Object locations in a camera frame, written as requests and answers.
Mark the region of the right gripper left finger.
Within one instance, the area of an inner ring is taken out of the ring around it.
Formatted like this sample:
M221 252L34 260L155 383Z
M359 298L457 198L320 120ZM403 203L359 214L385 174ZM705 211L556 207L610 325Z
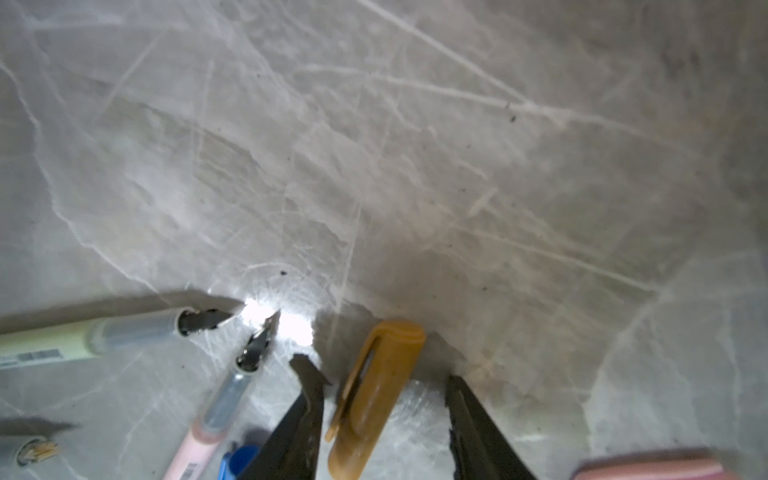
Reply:
M328 380L305 354L289 362L301 390L260 452L238 475L245 480L313 480L322 433Z

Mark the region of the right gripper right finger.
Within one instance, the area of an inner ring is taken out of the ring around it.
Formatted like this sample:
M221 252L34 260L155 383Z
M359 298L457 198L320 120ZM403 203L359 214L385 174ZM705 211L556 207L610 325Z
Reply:
M445 404L456 480L536 479L462 377L448 377Z

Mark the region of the pink pen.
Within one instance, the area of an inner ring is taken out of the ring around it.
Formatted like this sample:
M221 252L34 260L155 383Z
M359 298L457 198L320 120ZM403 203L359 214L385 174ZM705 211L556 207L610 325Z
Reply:
M224 441L233 425L237 411L248 393L256 372L268 355L281 312L268 317L260 329L248 339L243 349L229 365L223 379L192 422L181 442L163 480L195 480Z

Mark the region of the brown pen cap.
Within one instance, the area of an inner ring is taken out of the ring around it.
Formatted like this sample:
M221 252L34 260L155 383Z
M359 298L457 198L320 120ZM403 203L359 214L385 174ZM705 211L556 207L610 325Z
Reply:
M334 479L358 479L426 343L424 328L384 320L368 334L325 434Z

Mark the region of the pink pen cap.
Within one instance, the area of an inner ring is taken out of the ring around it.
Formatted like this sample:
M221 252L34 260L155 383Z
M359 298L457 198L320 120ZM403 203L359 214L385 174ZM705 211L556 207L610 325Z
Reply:
M574 480L739 480L714 459L627 463L583 470Z

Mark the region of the blue pen cap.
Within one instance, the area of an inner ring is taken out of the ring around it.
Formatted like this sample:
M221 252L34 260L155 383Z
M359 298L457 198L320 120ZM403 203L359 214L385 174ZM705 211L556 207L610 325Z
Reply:
M227 451L220 462L217 479L236 480L259 452L260 447L254 444L235 446Z

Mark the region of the green pen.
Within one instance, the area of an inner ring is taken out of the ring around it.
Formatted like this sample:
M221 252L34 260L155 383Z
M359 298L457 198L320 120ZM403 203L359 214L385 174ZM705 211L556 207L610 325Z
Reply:
M219 309L180 307L7 333L1 336L1 368L96 358L128 347L213 330L233 317L233 313Z

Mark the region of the blue pen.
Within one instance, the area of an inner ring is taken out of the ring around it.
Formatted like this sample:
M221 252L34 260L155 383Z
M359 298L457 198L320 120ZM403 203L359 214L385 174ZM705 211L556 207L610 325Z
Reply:
M58 444L43 436L4 435L0 444L2 467L23 469L60 454Z

